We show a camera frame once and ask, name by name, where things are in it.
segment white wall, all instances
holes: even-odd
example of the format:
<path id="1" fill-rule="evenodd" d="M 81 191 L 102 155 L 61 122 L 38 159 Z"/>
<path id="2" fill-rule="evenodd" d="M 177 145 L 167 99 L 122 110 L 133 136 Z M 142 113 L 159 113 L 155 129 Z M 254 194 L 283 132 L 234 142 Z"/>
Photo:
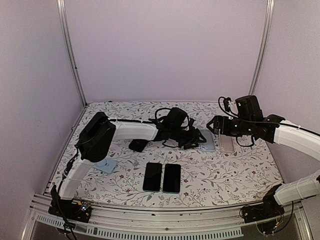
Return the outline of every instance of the white wall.
<path id="1" fill-rule="evenodd" d="M 89 102 L 216 101 L 248 93 L 267 0 L 68 0 Z"/>
<path id="2" fill-rule="evenodd" d="M 0 33 L 0 239 L 17 240 L 81 104 L 56 1 L 1 1 Z"/>
<path id="3" fill-rule="evenodd" d="M 265 115 L 277 114 L 320 132 L 320 2 L 275 1 L 272 27 L 256 95 Z M 285 182 L 305 177 L 320 162 L 270 145 Z M 320 239 L 320 197 L 303 201 L 314 239 Z"/>

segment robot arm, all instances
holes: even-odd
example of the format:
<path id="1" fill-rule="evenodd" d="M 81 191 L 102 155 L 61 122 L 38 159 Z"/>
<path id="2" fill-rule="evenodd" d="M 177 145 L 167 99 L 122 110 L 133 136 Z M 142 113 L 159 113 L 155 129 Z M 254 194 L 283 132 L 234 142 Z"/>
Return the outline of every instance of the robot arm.
<path id="1" fill-rule="evenodd" d="M 230 110 L 228 101 L 230 98 L 223 101 L 226 110 Z M 231 117 L 231 114 L 224 111 L 229 117 L 215 116 L 207 124 L 207 128 L 214 134 L 236 138 L 243 135 L 253 136 L 254 139 L 261 138 L 272 144 L 296 149 L 320 161 L 320 137 L 317 133 L 310 133 L 311 131 L 277 115 L 263 117 L 256 96 L 238 98 L 235 105 L 237 109 L 233 109 L 233 112 L 236 112 L 237 116 Z M 317 194 L 320 194 L 320 170 L 297 181 L 272 187 L 263 197 L 260 206 L 245 206 L 242 215 L 246 223 L 275 217 L 284 213 L 282 205 Z"/>
<path id="2" fill-rule="evenodd" d="M 100 117 L 104 113 L 98 113 L 95 117 L 93 117 L 93 121 L 96 120 L 97 117 Z M 87 142 L 88 145 L 85 147 L 86 137 L 85 135 L 90 135 L 90 131 L 92 130 L 90 123 L 88 124 L 88 128 L 82 131 L 82 135 L 79 137 L 79 142 L 77 143 L 77 147 L 79 148 L 80 153 L 76 157 L 75 161 L 72 164 L 71 169 L 66 168 L 64 171 L 64 180 L 59 190 L 59 196 L 62 200 L 72 200 L 75 196 L 75 192 L 84 179 L 85 175 L 88 173 L 90 168 L 97 162 L 103 160 L 108 153 L 110 143 L 115 140 L 120 139 L 137 139 L 137 140 L 146 140 L 152 141 L 155 139 L 158 133 L 158 129 L 154 124 L 146 124 L 146 123 L 138 123 L 138 122 L 114 122 L 114 123 L 104 123 L 107 124 L 106 131 L 101 134 L 101 137 L 96 136 L 98 139 L 96 140 L 98 144 L 95 147 L 90 146 L 90 142 Z"/>
<path id="3" fill-rule="evenodd" d="M 64 219 L 88 222 L 91 215 L 90 206 L 83 203 L 78 206 L 73 203 L 73 198 L 90 168 L 107 156 L 112 141 L 133 139 L 129 148 L 137 152 L 142 152 L 149 141 L 168 139 L 177 141 L 177 147 L 195 148 L 199 143 L 205 143 L 206 139 L 193 123 L 194 120 L 177 107 L 171 108 L 167 116 L 159 119 L 156 114 L 155 119 L 148 122 L 117 121 L 109 119 L 104 112 L 96 113 L 80 133 L 75 145 L 76 154 L 67 163 L 58 189 L 54 185 L 50 191 L 52 202 L 49 213 Z"/>
<path id="4" fill-rule="evenodd" d="M 274 133 L 274 143 L 288 146 L 320 161 L 320 137 L 290 126 L 279 126 Z M 281 185 L 274 194 L 279 205 L 306 199 L 320 194 L 320 170 L 297 181 Z"/>

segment smartphone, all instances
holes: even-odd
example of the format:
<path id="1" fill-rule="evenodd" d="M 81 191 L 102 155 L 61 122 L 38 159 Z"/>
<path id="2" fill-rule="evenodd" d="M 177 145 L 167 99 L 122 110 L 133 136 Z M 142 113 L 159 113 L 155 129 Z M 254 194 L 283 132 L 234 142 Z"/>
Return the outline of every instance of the smartphone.
<path id="1" fill-rule="evenodd" d="M 164 168 L 162 191 L 168 194 L 180 192 L 181 166 L 179 164 L 166 164 Z"/>
<path id="2" fill-rule="evenodd" d="M 161 184 L 162 164 L 155 162 L 148 162 L 146 164 L 143 191 L 146 192 L 159 192 Z"/>

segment floral tablecloth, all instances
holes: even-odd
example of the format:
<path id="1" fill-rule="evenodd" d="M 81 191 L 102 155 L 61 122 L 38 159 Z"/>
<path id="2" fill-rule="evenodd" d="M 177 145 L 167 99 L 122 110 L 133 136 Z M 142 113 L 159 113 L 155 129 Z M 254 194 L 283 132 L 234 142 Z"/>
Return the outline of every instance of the floral tablecloth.
<path id="1" fill-rule="evenodd" d="M 194 125 L 199 129 L 205 129 L 206 123 L 215 115 L 223 114 L 218 104 L 212 102 L 91 103 L 64 152 L 51 184 L 61 181 L 62 172 L 75 153 L 74 144 L 79 133 L 96 112 L 105 112 L 110 118 L 147 120 L 154 117 L 157 109 L 164 107 L 183 109 L 195 119 Z M 239 141 L 241 144 L 250 142 L 245 137 Z M 225 206 L 261 200 L 268 189 L 283 181 L 266 143 L 260 139 L 253 147 L 240 147 L 234 142 L 233 153 L 220 152 L 218 136 L 214 139 L 214 152 L 203 152 L 200 148 L 168 148 L 161 142 L 150 142 L 143 152 L 134 152 L 128 148 L 129 143 L 130 140 L 111 143 L 107 157 L 117 161 L 116 169 L 108 175 L 91 168 L 78 187 L 76 198 L 157 208 Z M 160 162 L 163 167 L 168 163 L 180 164 L 180 193 L 143 191 L 148 162 Z"/>

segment black cable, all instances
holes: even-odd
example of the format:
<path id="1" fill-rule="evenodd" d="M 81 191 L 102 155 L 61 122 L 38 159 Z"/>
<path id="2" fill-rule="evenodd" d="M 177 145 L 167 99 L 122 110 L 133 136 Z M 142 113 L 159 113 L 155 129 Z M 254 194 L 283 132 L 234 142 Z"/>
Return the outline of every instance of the black cable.
<path id="1" fill-rule="evenodd" d="M 59 184 L 58 191 L 57 191 L 57 200 L 56 200 L 56 202 L 57 202 L 59 211 L 60 211 L 60 213 L 61 213 L 61 215 L 62 215 L 63 221 L 64 221 L 65 224 L 69 227 L 69 229 L 70 229 L 70 231 L 71 231 L 71 234 L 72 234 L 74 240 L 77 240 L 77 237 L 76 237 L 76 235 L 75 235 L 75 233 L 74 233 L 74 231 L 73 231 L 73 229 L 72 229 L 72 226 L 70 225 L 68 219 L 66 218 L 66 216 L 65 216 L 64 213 L 62 212 L 62 210 L 61 210 L 61 208 L 60 208 L 60 204 L 59 204 L 59 192 L 60 192 L 60 188 L 61 188 L 61 185 L 62 185 L 63 182 L 64 182 L 64 181 L 61 181 L 60 184 Z"/>
<path id="2" fill-rule="evenodd" d="M 154 124 L 152 121 L 140 121 L 140 120 L 132 120 L 132 119 L 109 119 L 110 122 L 127 122 L 127 123 L 143 123 L 143 124 Z"/>
<path id="3" fill-rule="evenodd" d="M 291 213 L 290 213 L 290 216 L 289 216 L 289 219 L 288 219 L 288 221 L 285 223 L 285 225 L 281 228 L 281 229 L 277 229 L 277 230 L 275 230 L 275 233 L 278 233 L 278 232 L 280 232 L 280 231 L 282 231 L 283 229 L 285 229 L 285 227 L 290 223 L 290 220 L 291 220 L 291 218 L 292 218 L 292 216 L 293 216 L 293 214 L 294 214 L 294 201 L 292 201 L 292 208 L 291 208 Z"/>
<path id="4" fill-rule="evenodd" d="M 251 142 L 252 142 L 252 144 L 250 144 L 250 145 L 241 145 L 241 144 L 239 143 L 239 141 L 238 141 L 238 136 L 235 138 L 235 141 L 236 141 L 236 143 L 237 143 L 240 147 L 244 147 L 244 148 L 250 148 L 250 147 L 253 147 L 253 146 L 255 145 L 255 140 L 254 140 L 254 137 L 253 137 L 253 136 L 251 136 Z"/>
<path id="5" fill-rule="evenodd" d="M 239 119 L 245 123 L 251 123 L 251 124 L 273 124 L 273 125 L 281 125 L 281 126 L 287 126 L 287 127 L 291 127 L 291 128 L 294 128 L 294 129 L 300 129 L 302 131 L 305 131 L 305 132 L 308 132 L 310 134 L 313 134 L 313 135 L 316 135 L 318 137 L 320 137 L 320 133 L 317 133 L 315 131 L 311 131 L 309 129 L 306 129 L 306 128 L 303 128 L 303 127 L 299 127 L 299 126 L 296 126 L 296 125 L 291 125 L 291 124 L 288 124 L 288 123 L 282 123 L 282 122 L 272 122 L 272 121 L 250 121 L 250 120 L 244 120 L 244 119 L 241 119 L 241 118 L 238 118 L 238 117 L 235 117 L 233 115 L 231 115 L 229 112 L 227 112 L 226 110 L 224 110 L 221 106 L 221 103 L 220 103 L 220 99 L 225 99 L 224 96 L 220 96 L 218 98 L 218 105 L 219 105 L 219 108 L 221 109 L 222 112 L 224 112 L 225 114 L 227 114 L 228 116 L 230 117 L 233 117 L 234 119 Z"/>
<path id="6" fill-rule="evenodd" d="M 159 108 L 155 111 L 154 113 L 154 119 L 156 122 L 158 122 L 158 112 L 159 111 L 162 111 L 162 110 L 171 110 L 171 108 L 168 108 L 168 107 L 162 107 L 162 108 Z"/>
<path id="7" fill-rule="evenodd" d="M 167 142 L 167 140 L 164 140 L 164 142 L 162 143 L 162 145 L 165 146 L 165 147 L 172 148 L 172 149 L 175 149 L 175 148 L 179 147 L 179 146 L 169 146 L 169 145 L 166 144 L 166 142 Z"/>

